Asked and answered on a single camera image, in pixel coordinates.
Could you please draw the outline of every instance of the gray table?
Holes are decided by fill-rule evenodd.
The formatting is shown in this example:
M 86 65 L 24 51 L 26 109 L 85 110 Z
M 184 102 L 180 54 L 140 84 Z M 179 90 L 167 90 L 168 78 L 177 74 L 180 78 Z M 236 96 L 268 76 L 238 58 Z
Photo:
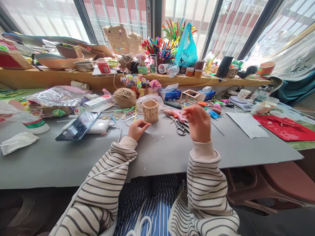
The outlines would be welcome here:
M 38 134 L 32 145 L 6 156 L 0 154 L 0 189 L 79 186 L 98 159 L 117 141 L 119 128 L 109 127 L 107 135 L 87 134 L 81 141 L 56 142 L 68 117 L 46 119 L 50 130 Z M 164 114 L 152 124 L 138 142 L 138 157 L 130 164 L 128 178 L 186 172 L 192 141 L 189 135 L 179 136 L 175 124 Z M 241 167 L 302 159 L 303 156 L 286 142 L 267 131 L 269 138 L 250 140 L 227 115 L 212 119 L 214 148 L 221 153 L 220 168 Z M 128 127 L 119 120 L 122 137 Z M 0 122 L 0 142 L 27 131 L 14 122 Z

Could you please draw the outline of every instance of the ball of twine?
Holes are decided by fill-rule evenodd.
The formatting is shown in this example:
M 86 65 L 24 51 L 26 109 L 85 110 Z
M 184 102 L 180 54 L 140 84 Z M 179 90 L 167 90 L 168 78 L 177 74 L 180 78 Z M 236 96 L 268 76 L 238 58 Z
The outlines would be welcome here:
M 128 88 L 119 88 L 113 94 L 114 100 L 118 106 L 129 108 L 136 105 L 137 95 Z

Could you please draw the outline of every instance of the pink stool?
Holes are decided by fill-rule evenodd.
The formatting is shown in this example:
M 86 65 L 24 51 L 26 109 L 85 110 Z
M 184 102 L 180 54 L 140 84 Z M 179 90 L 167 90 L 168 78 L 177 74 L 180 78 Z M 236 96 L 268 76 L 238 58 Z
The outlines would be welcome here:
M 245 169 L 252 174 L 254 181 L 250 186 L 240 189 L 236 189 L 230 169 L 225 170 L 229 185 L 227 197 L 235 205 L 245 205 L 271 214 L 277 213 L 280 209 L 315 203 L 315 183 L 294 162 L 245 167 Z M 275 205 L 271 208 L 252 202 L 263 198 L 273 198 Z

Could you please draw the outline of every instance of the white paper sheet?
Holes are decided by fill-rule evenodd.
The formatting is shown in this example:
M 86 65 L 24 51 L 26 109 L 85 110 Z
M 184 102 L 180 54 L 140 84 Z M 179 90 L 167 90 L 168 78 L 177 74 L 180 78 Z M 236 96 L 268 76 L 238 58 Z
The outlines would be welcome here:
M 232 113 L 226 112 L 232 120 L 248 135 L 250 139 L 269 137 L 259 125 L 260 123 L 254 119 L 249 113 Z

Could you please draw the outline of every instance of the smartphone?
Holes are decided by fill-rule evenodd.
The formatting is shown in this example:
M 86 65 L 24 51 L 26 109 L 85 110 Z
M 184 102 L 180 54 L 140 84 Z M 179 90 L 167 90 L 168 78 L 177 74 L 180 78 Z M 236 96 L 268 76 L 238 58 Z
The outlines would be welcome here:
M 83 112 L 69 127 L 67 127 L 56 141 L 81 140 L 85 133 L 91 128 L 101 112 Z

